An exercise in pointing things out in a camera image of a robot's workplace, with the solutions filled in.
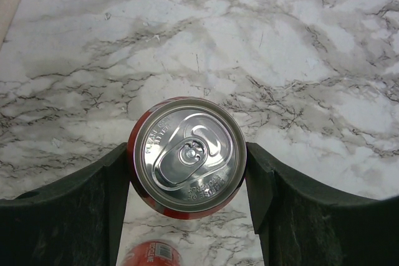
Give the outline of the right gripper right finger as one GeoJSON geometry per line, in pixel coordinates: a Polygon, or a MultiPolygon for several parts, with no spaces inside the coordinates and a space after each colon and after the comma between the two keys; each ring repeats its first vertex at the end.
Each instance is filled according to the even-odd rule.
{"type": "Polygon", "coordinates": [[[398,198],[321,183],[247,145],[252,224],[266,265],[397,265],[398,198]]]}

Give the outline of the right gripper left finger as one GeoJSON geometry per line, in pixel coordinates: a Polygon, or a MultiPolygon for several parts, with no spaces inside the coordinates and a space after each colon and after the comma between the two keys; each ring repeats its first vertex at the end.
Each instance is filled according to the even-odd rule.
{"type": "Polygon", "coordinates": [[[1,265],[115,265],[129,189],[127,145],[1,200],[1,265]]]}

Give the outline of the red cola can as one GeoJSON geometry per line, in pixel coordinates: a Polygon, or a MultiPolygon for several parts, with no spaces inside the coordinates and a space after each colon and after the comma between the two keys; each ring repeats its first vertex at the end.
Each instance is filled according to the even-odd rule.
{"type": "Polygon", "coordinates": [[[217,104],[174,97],[147,110],[127,143],[131,182],[152,209],[199,219],[229,203],[246,172],[246,142],[217,104]]]}

